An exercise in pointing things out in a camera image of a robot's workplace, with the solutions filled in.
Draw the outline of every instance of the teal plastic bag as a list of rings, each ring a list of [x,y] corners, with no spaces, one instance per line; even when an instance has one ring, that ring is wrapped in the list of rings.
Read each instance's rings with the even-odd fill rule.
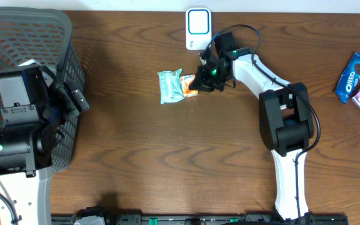
[[[180,74],[182,69],[176,71],[158,72],[161,87],[161,104],[176,103],[184,99],[181,89]]]

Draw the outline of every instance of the orange and white packet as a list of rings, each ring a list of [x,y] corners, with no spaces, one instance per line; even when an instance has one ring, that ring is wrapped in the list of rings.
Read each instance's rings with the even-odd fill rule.
[[[181,89],[182,89],[182,96],[187,97],[193,97],[198,95],[198,90],[190,90],[188,89],[188,86],[191,84],[191,82],[195,79],[195,74],[192,75],[185,75],[181,76]]]

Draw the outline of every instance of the white wall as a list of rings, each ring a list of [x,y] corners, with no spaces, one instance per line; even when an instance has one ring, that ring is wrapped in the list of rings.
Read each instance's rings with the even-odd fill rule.
[[[360,0],[0,0],[0,6],[60,10],[360,13]]]

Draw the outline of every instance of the plastic crate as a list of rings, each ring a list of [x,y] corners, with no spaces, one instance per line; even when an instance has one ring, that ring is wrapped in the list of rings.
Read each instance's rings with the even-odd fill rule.
[[[84,89],[84,74],[71,45],[72,23],[61,11],[0,7],[0,70],[34,59],[51,70],[62,70]],[[64,140],[52,150],[52,171],[65,169],[71,160],[78,118],[59,129]]]

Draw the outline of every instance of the wooden tabletop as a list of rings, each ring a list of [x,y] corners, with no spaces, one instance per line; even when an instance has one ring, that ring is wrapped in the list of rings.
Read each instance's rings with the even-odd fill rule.
[[[80,119],[69,168],[52,178],[51,212],[102,205],[146,214],[270,211],[273,158],[259,134],[256,97],[236,89],[160,104],[158,71],[193,74],[183,12],[66,12],[91,109]],[[304,83],[322,125],[307,155],[305,192],[314,213],[360,224],[360,110],[333,90],[354,51],[360,15],[212,14],[214,33],[244,23],[261,31],[258,52],[278,76]],[[257,37],[235,29],[240,46]]]

